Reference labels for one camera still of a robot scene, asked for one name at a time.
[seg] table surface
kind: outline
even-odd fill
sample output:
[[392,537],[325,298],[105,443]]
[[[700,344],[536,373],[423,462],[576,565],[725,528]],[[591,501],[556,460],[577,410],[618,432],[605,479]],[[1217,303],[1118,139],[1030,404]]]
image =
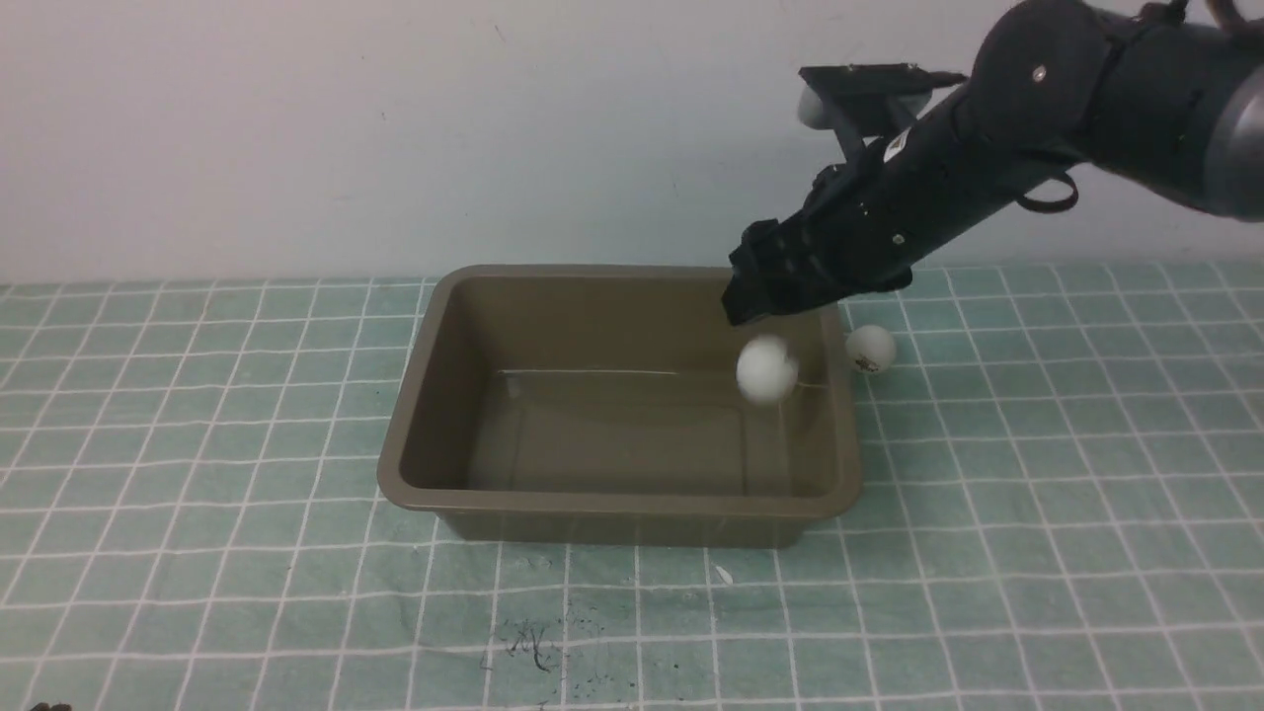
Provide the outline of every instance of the table surface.
[[851,300],[866,491],[780,553],[386,502],[431,283],[0,287],[0,706],[1264,708],[1264,264]]

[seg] white label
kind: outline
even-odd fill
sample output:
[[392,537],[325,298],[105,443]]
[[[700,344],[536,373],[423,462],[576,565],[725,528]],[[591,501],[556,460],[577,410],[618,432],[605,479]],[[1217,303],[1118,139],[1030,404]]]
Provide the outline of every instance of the white label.
[[886,144],[886,152],[882,153],[884,163],[890,162],[891,158],[895,158],[900,153],[900,151],[904,151],[904,144],[909,140],[910,130],[913,130],[913,127],[904,129],[904,133],[895,137],[895,140],[892,140],[891,143]]

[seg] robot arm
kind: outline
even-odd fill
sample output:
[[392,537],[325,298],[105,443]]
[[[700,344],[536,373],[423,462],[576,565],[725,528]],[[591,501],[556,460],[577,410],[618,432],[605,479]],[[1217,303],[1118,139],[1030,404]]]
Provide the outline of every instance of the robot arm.
[[[1192,210],[1264,221],[1264,28],[1208,3],[1221,28],[1186,24],[1187,0],[1135,18],[1024,0],[969,78],[911,65],[801,70],[806,123],[832,129],[846,162],[817,176],[798,213],[742,234],[729,323],[902,288],[914,263],[1010,204],[1073,207],[1067,171],[1081,163]],[[932,90],[953,86],[916,118]],[[1049,180],[1069,196],[1028,197]]]

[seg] ping pong ball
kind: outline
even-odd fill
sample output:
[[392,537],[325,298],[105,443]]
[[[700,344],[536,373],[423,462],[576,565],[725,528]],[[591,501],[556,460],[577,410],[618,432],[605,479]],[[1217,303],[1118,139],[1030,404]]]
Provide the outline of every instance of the ping pong ball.
[[786,342],[775,335],[756,337],[737,357],[737,387],[751,402],[779,402],[798,381],[799,362],[790,356]]
[[895,338],[882,326],[861,326],[847,335],[847,357],[862,373],[881,373],[895,362]]

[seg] plastic tray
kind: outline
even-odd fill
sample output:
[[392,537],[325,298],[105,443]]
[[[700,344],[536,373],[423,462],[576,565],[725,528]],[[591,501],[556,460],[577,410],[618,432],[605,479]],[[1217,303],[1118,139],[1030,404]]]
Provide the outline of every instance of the plastic tray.
[[[468,267],[436,286],[379,461],[394,505],[461,538],[782,547],[861,491],[837,309],[734,329],[728,269]],[[800,361],[747,402],[742,347]]]

